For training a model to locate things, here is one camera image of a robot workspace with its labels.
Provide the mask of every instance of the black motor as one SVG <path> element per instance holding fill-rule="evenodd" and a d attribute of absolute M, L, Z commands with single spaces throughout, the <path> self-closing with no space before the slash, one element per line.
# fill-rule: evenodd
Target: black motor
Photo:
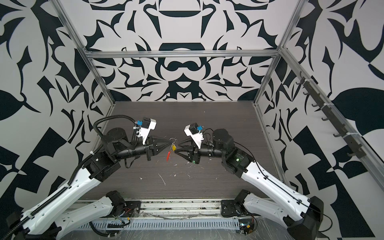
<path fill-rule="evenodd" d="M 128 142 L 128 137 L 125 133 L 125 130 L 120 127 L 109 130 L 107 134 L 101 138 L 101 142 L 106 148 L 109 157 L 113 161 L 116 160 L 115 154 L 117 154 L 119 151 L 123 149 L 132 150 L 135 148 L 131 143 Z"/>
<path fill-rule="evenodd" d="M 215 149 L 220 151 L 225 150 L 227 152 L 230 152 L 230 150 L 235 146 L 233 144 L 233 137 L 229 135 L 228 131 L 224 128 L 216 129 L 212 133 L 212 140 Z"/>

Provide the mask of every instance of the hook rack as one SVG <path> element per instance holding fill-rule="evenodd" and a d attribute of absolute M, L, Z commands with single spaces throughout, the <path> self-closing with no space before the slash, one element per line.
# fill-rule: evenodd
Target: hook rack
<path fill-rule="evenodd" d="M 318 89 L 316 83 L 312 79 L 302 78 L 299 84 L 303 84 L 303 87 L 308 91 L 304 95 L 310 95 L 316 104 L 312 104 L 313 107 L 321 107 L 326 118 L 321 118 L 323 121 L 330 121 L 334 128 L 337 130 L 338 134 L 333 134 L 334 137 L 342 137 L 347 145 L 351 148 L 352 154 L 348 153 L 349 157 L 356 156 L 362 158 L 366 155 L 364 150 L 361 149 L 362 145 L 356 140 L 353 136 L 358 134 L 354 132 L 353 129 L 348 129 L 346 124 L 343 123 L 341 115 L 338 113 L 338 110 L 333 103 L 330 103 L 323 96 L 322 92 Z"/>

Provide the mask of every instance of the aluminum frame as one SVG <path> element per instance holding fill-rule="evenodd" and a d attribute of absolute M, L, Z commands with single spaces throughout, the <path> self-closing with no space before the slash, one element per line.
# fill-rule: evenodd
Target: aluminum frame
<path fill-rule="evenodd" d="M 277 172 L 277 175 L 279 176 L 279 179 L 285 184 L 285 185 L 288 185 L 288 180 L 287 178 L 285 177 L 285 173 L 283 171 L 283 169 L 280 167 L 279 165 L 279 161 L 278 161 L 278 158 L 275 154 L 275 149 L 273 148 L 273 145 L 272 145 L 272 141 L 271 141 L 271 138 L 269 137 L 269 134 L 268 134 L 268 131 L 265 127 L 265 123 L 264 123 L 264 120 L 263 120 L 263 115 L 261 113 L 261 110 L 260 110 L 260 107 L 256 104 L 253 105 L 253 107 L 255 108 L 255 111 L 256 111 L 256 117 L 260 123 L 260 126 L 262 128 L 262 132 L 264 134 L 264 138 L 265 138 L 265 141 L 266 141 L 266 145 L 269 149 L 269 152 L 272 156 L 272 162 L 273 162 L 273 165 L 275 166 L 275 169 L 276 169 L 276 172 Z"/>
<path fill-rule="evenodd" d="M 267 73 L 265 74 L 265 76 L 262 80 L 262 84 L 256 93 L 255 99 L 253 100 L 254 103 L 257 104 L 257 102 L 259 101 L 261 95 L 263 94 L 268 82 L 270 81 L 272 73 L 275 70 L 275 68 L 277 67 L 278 62 L 280 61 L 279 50 L 282 47 L 285 47 L 288 40 L 290 39 L 290 36 L 292 35 L 293 29 L 296 27 L 297 23 L 299 22 L 300 15 L 301 15 L 301 13 L 304 9 L 304 6 L 307 2 L 308 2 L 308 0 L 299 0 L 297 2 L 295 10 L 293 11 L 293 14 L 289 20 L 289 23 L 288 23 L 287 27 L 285 28 L 285 31 L 283 33 L 283 37 L 281 38 L 281 41 L 280 41 L 279 45 L 277 46 L 278 54 L 276 57 L 274 57 L 274 59 L 272 60 L 272 63 L 268 67 Z"/>
<path fill-rule="evenodd" d="M 111 105 L 115 104 L 115 100 L 113 99 L 111 92 L 108 90 L 107 86 L 105 85 L 103 78 L 100 76 L 99 72 L 97 71 L 96 66 L 92 63 L 92 60 L 90 60 L 86 56 L 83 43 L 81 42 L 79 35 L 76 32 L 76 29 L 74 28 L 68 14 L 65 12 L 64 7 L 62 6 L 60 0 L 49 0 L 49 1 L 52 4 L 53 9 L 57 13 L 57 16 L 60 19 L 61 23 L 63 24 L 64 28 L 67 30 L 69 36 L 71 37 L 73 43 L 75 44 L 77 50 L 79 51 L 88 69 L 91 71 L 96 82 L 100 86 L 102 92 L 104 93 L 104 96 L 108 99 Z"/>
<path fill-rule="evenodd" d="M 277 56 L 277 50 L 187 50 L 187 51 L 86 51 L 88 58 L 178 58 Z"/>
<path fill-rule="evenodd" d="M 377 182 L 380 188 L 384 191 L 384 163 L 375 153 L 375 151 L 369 146 L 369 144 L 363 139 L 359 132 L 349 123 L 349 121 L 341 114 L 337 107 L 327 97 L 327 95 L 321 90 L 321 88 L 313 81 L 310 75 L 305 69 L 296 61 L 292 54 L 286 49 L 281 48 L 279 54 L 287 62 L 288 66 L 292 69 L 298 78 L 304 77 L 309 80 L 310 85 L 319 93 L 322 100 L 332 105 L 332 109 L 335 111 L 338 120 L 345 125 L 346 131 L 352 136 L 356 142 L 361 144 L 361 148 L 366 153 L 366 156 L 360 158 L 361 163 L 365 166 L 373 179 Z"/>

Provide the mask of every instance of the enclosure wall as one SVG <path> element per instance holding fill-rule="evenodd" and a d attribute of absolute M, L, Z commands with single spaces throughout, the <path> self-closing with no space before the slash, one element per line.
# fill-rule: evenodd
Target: enclosure wall
<path fill-rule="evenodd" d="M 258 101 L 287 184 L 324 201 L 330 239 L 382 239 L 384 193 L 300 83 L 302 67 L 358 134 L 383 157 L 383 1 L 306 4 L 282 58 Z M 329 227 L 324 217 L 320 230 Z"/>
<path fill-rule="evenodd" d="M 262 55 L 103 58 L 116 101 L 253 100 L 297 0 L 61 1 L 86 50 L 268 50 Z"/>
<path fill-rule="evenodd" d="M 110 103 L 47 0 L 0 1 L 0 235 L 68 179 Z"/>

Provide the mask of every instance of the black cable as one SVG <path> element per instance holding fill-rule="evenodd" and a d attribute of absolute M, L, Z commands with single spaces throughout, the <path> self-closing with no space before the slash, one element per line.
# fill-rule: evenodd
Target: black cable
<path fill-rule="evenodd" d="M 89 226 L 92 228 L 92 230 L 97 234 L 97 235 L 99 235 L 99 236 L 102 236 L 102 237 L 114 237 L 115 235 L 113 234 L 113 235 L 111 235 L 111 234 L 109 234 L 109 233 L 103 233 L 103 232 L 100 232 L 99 230 L 97 230 L 96 228 L 95 228 L 95 226 L 93 225 L 93 223 L 92 223 L 92 221 L 90 221 L 89 222 Z"/>
<path fill-rule="evenodd" d="M 102 146 L 103 146 L 103 145 L 100 145 L 100 146 L 93 152 L 93 154 L 97 153 L 97 152 L 101 149 Z M 68 186 L 70 186 L 70 185 L 72 184 L 74 178 L 76 177 L 77 173 L 79 172 L 80 168 L 84 165 L 84 163 L 85 163 L 86 161 L 88 161 L 92 156 L 93 156 L 92 154 L 88 155 L 84 160 L 82 160 L 82 161 L 77 165 L 77 167 L 76 167 L 75 170 L 73 171 L 73 173 L 72 173 L 70 179 L 68 180 Z"/>
<path fill-rule="evenodd" d="M 258 224 L 258 222 L 257 222 L 257 220 L 256 220 L 256 218 L 253 216 L 253 214 L 252 214 L 252 221 L 253 221 L 253 219 L 255 220 L 255 222 L 256 222 L 256 226 L 255 226 L 255 228 L 254 228 L 254 230 L 253 231 L 256 231 L 256 229 L 257 229 L 257 227 L 259 226 L 259 224 Z"/>
<path fill-rule="evenodd" d="M 206 134 L 208 134 L 209 135 L 209 140 L 208 140 L 208 138 L 207 138 L 207 140 L 205 140 L 205 142 L 208 144 L 210 141 L 211 141 L 211 134 L 209 134 L 209 133 L 203 133 L 203 138 L 204 138 L 204 135 L 206 135 Z"/>
<path fill-rule="evenodd" d="M 322 212 L 317 211 L 316 209 L 311 208 L 310 206 L 305 205 L 301 200 L 295 198 L 295 197 L 292 196 L 289 192 L 287 192 L 285 189 L 283 189 L 282 187 L 280 187 L 277 183 L 275 183 L 274 181 L 272 181 L 271 179 L 269 179 L 268 176 L 266 176 L 266 175 L 263 173 L 263 171 L 260 169 L 259 163 L 256 161 L 256 158 L 253 156 L 252 152 L 249 151 L 248 148 L 244 147 L 244 146 L 241 145 L 240 143 L 235 142 L 235 141 L 234 141 L 234 143 L 236 143 L 236 144 L 242 146 L 243 148 L 245 148 L 245 149 L 252 155 L 253 159 L 254 159 L 255 162 L 256 162 L 257 167 L 258 167 L 259 170 L 260 170 L 260 173 L 264 176 L 264 179 L 266 179 L 266 180 L 268 179 L 271 183 L 273 183 L 274 185 L 276 185 L 277 187 L 279 187 L 281 190 L 283 190 L 285 193 L 287 193 L 289 196 L 291 196 L 291 197 L 292 197 L 294 200 L 296 200 L 298 203 L 300 203 L 300 204 L 306 206 L 307 208 L 309 208 L 309 209 L 311 209 L 311 210 L 313 210 L 313 211 L 315 211 L 315 212 L 317 212 L 317 213 L 319 213 L 319 214 L 322 214 L 323 216 L 326 216 L 327 218 L 329 218 L 329 220 L 331 221 L 331 225 L 330 225 L 330 227 L 327 228 L 326 230 L 319 231 L 319 232 L 326 232 L 326 231 L 328 231 L 329 229 L 331 229 L 331 227 L 333 226 L 333 221 L 332 221 L 332 219 L 331 219 L 329 216 L 325 215 L 325 214 L 322 213 Z"/>
<path fill-rule="evenodd" d="M 94 153 L 97 153 L 100 149 L 101 149 L 102 145 L 100 145 L 95 151 Z M 83 166 L 83 164 L 88 161 L 90 158 L 92 157 L 92 154 L 90 154 L 89 156 L 87 156 L 84 160 L 82 160 L 78 165 L 77 167 L 75 168 L 75 170 L 73 171 L 70 179 L 68 180 L 68 186 L 70 187 L 70 185 L 72 184 L 73 180 L 75 179 L 78 171 L 80 170 L 80 168 Z M 31 212 L 31 216 L 35 216 L 38 212 L 40 212 L 43 208 L 45 208 L 48 204 L 50 204 L 51 202 L 53 202 L 53 200 L 55 200 L 56 198 L 58 198 L 61 194 L 63 194 L 67 189 L 69 189 L 69 187 L 63 187 L 59 192 L 57 192 L 54 196 L 52 196 L 50 199 L 48 199 L 47 201 L 45 201 L 43 204 L 41 204 L 38 208 L 36 208 L 33 212 Z M 11 230 L 8 231 L 8 233 L 5 234 L 5 236 L 2 238 L 2 240 L 6 240 L 8 239 L 9 237 L 12 236 L 12 234 L 15 233 L 15 231 L 17 231 L 22 225 L 24 225 L 28 220 L 30 220 L 31 218 L 29 216 L 25 217 L 22 221 L 20 221 L 18 224 L 16 224 Z"/>
<path fill-rule="evenodd" d="M 212 130 L 212 132 L 214 131 L 212 128 L 207 128 L 207 129 L 204 130 L 204 132 L 205 132 L 206 130 Z"/>
<path fill-rule="evenodd" d="M 132 133 L 131 144 L 133 146 L 136 146 L 136 142 L 137 142 L 137 135 L 136 135 L 136 133 L 137 133 L 138 127 L 139 127 L 139 125 L 135 124 L 135 129 L 133 130 L 133 133 Z"/>
<path fill-rule="evenodd" d="M 112 116 L 108 116 L 108 117 L 105 117 L 105 118 L 101 118 L 99 120 L 97 120 L 94 124 L 93 124 L 93 129 L 95 130 L 95 132 L 100 136 L 100 137 L 103 137 L 103 134 L 101 133 L 101 131 L 98 129 L 98 125 L 102 122 L 105 122 L 105 121 L 108 121 L 108 120 L 111 120 L 111 119 L 115 119 L 115 118 L 126 118 L 128 120 L 130 120 L 131 122 L 133 122 L 134 124 L 136 124 L 135 120 L 133 118 L 131 118 L 130 116 L 127 116 L 127 115 L 112 115 Z"/>
<path fill-rule="evenodd" d="M 205 135 L 205 134 L 208 134 L 208 135 L 209 135 L 209 140 L 208 140 L 208 138 L 207 138 L 207 140 L 205 141 L 205 142 L 208 144 L 208 143 L 211 141 L 212 136 L 211 136 L 210 133 L 205 133 L 206 130 L 212 130 L 212 132 L 213 132 L 213 129 L 212 129 L 212 128 L 207 128 L 207 129 L 204 129 L 204 131 L 203 131 L 203 138 L 204 138 L 204 135 Z"/>
<path fill-rule="evenodd" d="M 114 228 L 122 228 L 122 227 L 128 226 L 130 223 L 131 223 L 130 219 L 128 219 L 127 223 L 123 222 L 123 224 L 121 224 L 121 225 L 110 223 L 110 224 L 108 224 L 108 228 L 112 228 L 112 227 L 114 227 Z"/>
<path fill-rule="evenodd" d="M 54 196 L 52 196 L 50 199 L 45 201 L 43 204 L 41 204 L 38 208 L 36 208 L 33 212 L 31 212 L 30 216 L 35 216 L 38 212 L 40 212 L 43 208 L 45 208 L 48 204 L 50 204 L 53 200 L 58 198 L 63 192 L 65 192 L 68 188 L 63 187 L 59 192 L 57 192 Z M 18 224 L 16 224 L 11 230 L 9 230 L 5 236 L 2 238 L 2 240 L 6 240 L 9 237 L 12 236 L 22 225 L 24 225 L 28 220 L 31 218 L 29 216 L 26 216 L 22 221 L 20 221 Z"/>
<path fill-rule="evenodd" d="M 125 167 L 126 167 L 126 168 L 130 168 L 135 160 L 136 160 L 136 159 L 133 159 L 132 162 L 131 162 L 131 164 L 130 164 L 129 167 L 128 167 L 128 166 L 127 166 L 127 159 L 124 159 L 124 165 L 125 165 Z"/>

